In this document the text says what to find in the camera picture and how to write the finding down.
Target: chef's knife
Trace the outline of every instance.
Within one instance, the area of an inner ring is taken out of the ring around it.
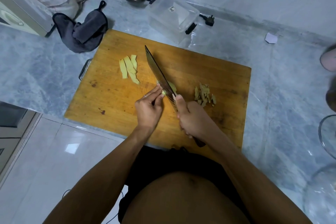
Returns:
[[[149,67],[151,68],[151,70],[152,70],[153,74],[155,75],[159,84],[162,86],[162,89],[166,93],[166,96],[168,97],[168,99],[169,99],[171,105],[173,106],[175,112],[177,112],[177,106],[176,106],[176,102],[175,102],[176,94],[174,93],[173,89],[169,85],[167,79],[163,75],[161,69],[159,68],[159,66],[155,62],[152,54],[149,52],[146,45],[145,45],[145,51],[146,51],[146,57],[147,57],[147,62],[148,62]],[[198,147],[205,146],[205,143],[200,141],[196,137],[193,137],[193,139],[195,140],[195,143],[197,144]]]

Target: pink object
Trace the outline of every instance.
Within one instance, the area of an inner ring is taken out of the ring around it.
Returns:
[[[320,62],[325,69],[336,72],[336,49],[323,53]]]

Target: belly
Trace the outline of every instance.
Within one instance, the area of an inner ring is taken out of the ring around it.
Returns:
[[[207,179],[185,172],[160,177],[129,205],[123,224],[249,223],[242,211]]]

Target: clear plastic box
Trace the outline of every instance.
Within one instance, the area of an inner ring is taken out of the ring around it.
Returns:
[[[155,0],[146,7],[149,25],[179,44],[200,12],[183,0]]]

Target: knife handle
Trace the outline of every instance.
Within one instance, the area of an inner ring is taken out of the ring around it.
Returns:
[[[199,140],[198,138],[196,137],[193,137],[195,143],[197,144],[198,147],[204,147],[205,146],[205,143],[202,142],[201,140]]]

